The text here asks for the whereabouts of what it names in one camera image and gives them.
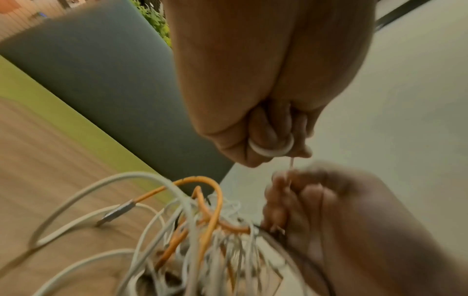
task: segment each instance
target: chair backrest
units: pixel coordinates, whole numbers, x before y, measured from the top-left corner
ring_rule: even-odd
[[[171,49],[127,0],[45,21],[0,43],[0,55],[167,178],[220,182],[233,165],[195,133]]]

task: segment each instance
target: skin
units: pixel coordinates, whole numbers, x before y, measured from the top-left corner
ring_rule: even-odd
[[[468,295],[467,265],[446,254],[372,174],[315,163],[275,174],[265,198],[262,226],[284,229],[337,295]],[[327,295],[317,273],[296,263],[307,284]]]
[[[325,106],[367,54],[374,0],[170,0],[164,9],[180,88],[195,130],[249,167],[270,161],[248,145],[305,145]]]

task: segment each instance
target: gray floor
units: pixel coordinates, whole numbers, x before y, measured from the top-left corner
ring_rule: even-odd
[[[378,174],[454,255],[468,259],[468,1],[433,0],[375,36],[352,86],[320,118],[315,156]],[[226,197],[261,219],[277,159],[238,165]],[[297,161],[298,166],[307,163]],[[285,273],[279,295],[298,295]]]

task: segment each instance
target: green leaves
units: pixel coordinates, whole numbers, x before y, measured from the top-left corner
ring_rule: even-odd
[[[156,32],[166,41],[169,47],[172,46],[171,38],[169,36],[169,26],[166,19],[154,8],[149,6],[142,6],[138,0],[131,0],[133,5],[138,9],[141,15],[149,22],[149,24],[156,30]]]

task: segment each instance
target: metal connector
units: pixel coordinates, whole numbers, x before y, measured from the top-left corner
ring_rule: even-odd
[[[110,222],[121,215],[125,214],[126,212],[133,209],[137,204],[133,202],[133,200],[129,200],[128,202],[121,204],[116,209],[108,212],[101,218],[98,222],[96,222],[96,226],[101,226],[104,223]]]

